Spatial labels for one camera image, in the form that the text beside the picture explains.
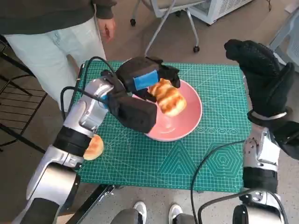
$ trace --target bread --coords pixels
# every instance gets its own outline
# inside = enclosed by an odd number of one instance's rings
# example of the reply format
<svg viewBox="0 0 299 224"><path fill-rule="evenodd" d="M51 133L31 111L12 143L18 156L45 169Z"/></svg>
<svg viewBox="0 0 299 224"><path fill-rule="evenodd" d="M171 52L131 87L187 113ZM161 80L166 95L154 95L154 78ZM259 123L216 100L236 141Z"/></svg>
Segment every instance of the bread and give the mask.
<svg viewBox="0 0 299 224"><path fill-rule="evenodd" d="M149 93L156 97L162 113L174 117L180 114L187 106L187 102L179 90L171 85L169 80L160 79L160 82L149 87Z"/></svg>
<svg viewBox="0 0 299 224"><path fill-rule="evenodd" d="M94 160L98 158L103 153L103 151L104 142L102 138L97 134L94 134L83 157L85 160Z"/></svg>

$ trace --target green cutting mat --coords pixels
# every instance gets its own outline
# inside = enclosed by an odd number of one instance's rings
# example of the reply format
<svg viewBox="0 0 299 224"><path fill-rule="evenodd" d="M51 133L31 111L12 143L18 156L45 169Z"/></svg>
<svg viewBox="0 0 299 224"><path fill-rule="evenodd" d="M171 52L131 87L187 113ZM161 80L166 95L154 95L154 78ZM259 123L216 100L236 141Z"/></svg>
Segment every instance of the green cutting mat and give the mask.
<svg viewBox="0 0 299 224"><path fill-rule="evenodd" d="M104 153L84 162L79 171L82 182L190 189L196 167L211 149L247 138L250 123L239 67L165 64L180 69L180 78L199 94L203 116L198 127L181 140L158 142L124 128L108 114L98 130L105 144ZM117 69L121 63L111 65ZM107 69L104 63L91 63L87 81L99 77L103 69ZM221 149L207 161L194 189L238 192L241 185L242 145L235 145Z"/></svg>

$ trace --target pink bowl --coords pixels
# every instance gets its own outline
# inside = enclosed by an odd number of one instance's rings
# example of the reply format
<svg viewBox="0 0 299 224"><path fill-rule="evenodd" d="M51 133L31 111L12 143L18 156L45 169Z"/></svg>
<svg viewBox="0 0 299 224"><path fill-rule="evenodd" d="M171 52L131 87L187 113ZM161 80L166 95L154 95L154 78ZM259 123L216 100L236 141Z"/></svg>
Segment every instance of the pink bowl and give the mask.
<svg viewBox="0 0 299 224"><path fill-rule="evenodd" d="M186 108L178 116L168 117L158 107L156 124L146 134L151 139L175 141L190 134L199 124L202 116L202 103L197 92L183 80L178 90L187 101Z"/></svg>

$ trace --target shoe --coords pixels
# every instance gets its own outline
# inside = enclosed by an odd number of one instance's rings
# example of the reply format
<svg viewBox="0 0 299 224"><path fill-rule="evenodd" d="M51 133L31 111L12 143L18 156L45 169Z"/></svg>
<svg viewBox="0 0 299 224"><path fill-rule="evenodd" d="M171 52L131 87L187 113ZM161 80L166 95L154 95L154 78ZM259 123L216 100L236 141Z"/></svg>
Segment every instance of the shoe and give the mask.
<svg viewBox="0 0 299 224"><path fill-rule="evenodd" d="M147 216L147 211L146 211L145 203L143 203L143 202L137 202L134 205L134 209L136 209L139 212L139 214L142 215L142 223L145 224L146 216Z"/></svg>
<svg viewBox="0 0 299 224"><path fill-rule="evenodd" d="M182 208L178 204L173 204L172 207L169 209L169 214L168 214L169 224L172 224L173 219L181 213L183 213Z"/></svg>

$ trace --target person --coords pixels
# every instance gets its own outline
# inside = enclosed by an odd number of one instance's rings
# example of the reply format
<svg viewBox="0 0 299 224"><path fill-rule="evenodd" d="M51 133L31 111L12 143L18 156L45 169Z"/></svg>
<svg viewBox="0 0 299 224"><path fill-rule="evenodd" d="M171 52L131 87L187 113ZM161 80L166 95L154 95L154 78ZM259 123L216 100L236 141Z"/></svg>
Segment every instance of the person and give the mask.
<svg viewBox="0 0 299 224"><path fill-rule="evenodd" d="M106 58L99 31L107 41L113 39L115 4L113 0L2 1L0 34L60 104L61 90L75 86L77 78L67 56L78 67L93 56ZM71 97L72 91L66 91L66 111Z"/></svg>
<svg viewBox="0 0 299 224"><path fill-rule="evenodd" d="M137 202L132 209L120 211L112 220L111 224L145 224L147 217L146 205L144 202ZM194 218L183 213L178 204L174 204L169 209L169 224L192 224Z"/></svg>

